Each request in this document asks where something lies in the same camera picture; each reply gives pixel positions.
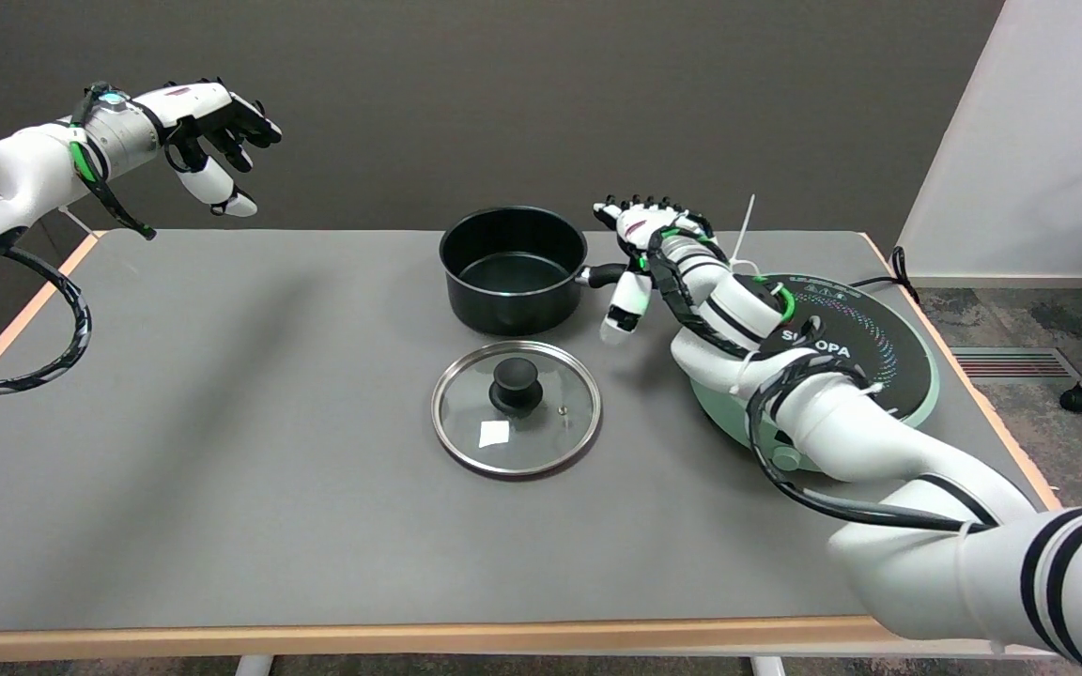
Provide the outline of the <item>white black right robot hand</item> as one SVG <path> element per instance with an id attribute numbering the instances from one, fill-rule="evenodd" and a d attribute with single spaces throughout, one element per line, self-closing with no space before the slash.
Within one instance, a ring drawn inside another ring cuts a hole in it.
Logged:
<path id="1" fill-rule="evenodd" d="M 613 231 L 619 248 L 626 253 L 626 270 L 613 283 L 613 294 L 598 330 L 602 342 L 618 346 L 635 333 L 648 312 L 654 291 L 648 260 L 650 244 L 661 242 L 669 230 L 707 242 L 716 242 L 716 236 L 703 215 L 673 206 L 669 198 L 656 202 L 654 198 L 641 200 L 635 196 L 631 201 L 617 201 L 609 196 L 593 204 L 592 210 Z"/>

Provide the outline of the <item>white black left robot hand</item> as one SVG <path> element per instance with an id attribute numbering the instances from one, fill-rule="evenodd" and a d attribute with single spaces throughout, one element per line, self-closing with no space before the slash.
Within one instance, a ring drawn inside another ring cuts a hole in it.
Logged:
<path id="1" fill-rule="evenodd" d="M 169 85 L 159 91 L 156 103 L 169 123 L 166 159 L 183 187 L 216 217 L 253 217 L 254 198 L 201 143 L 213 146 L 232 170 L 253 171 L 246 148 L 270 148 L 283 141 L 282 128 L 270 120 L 261 102 L 242 98 L 223 82 L 202 80 Z"/>

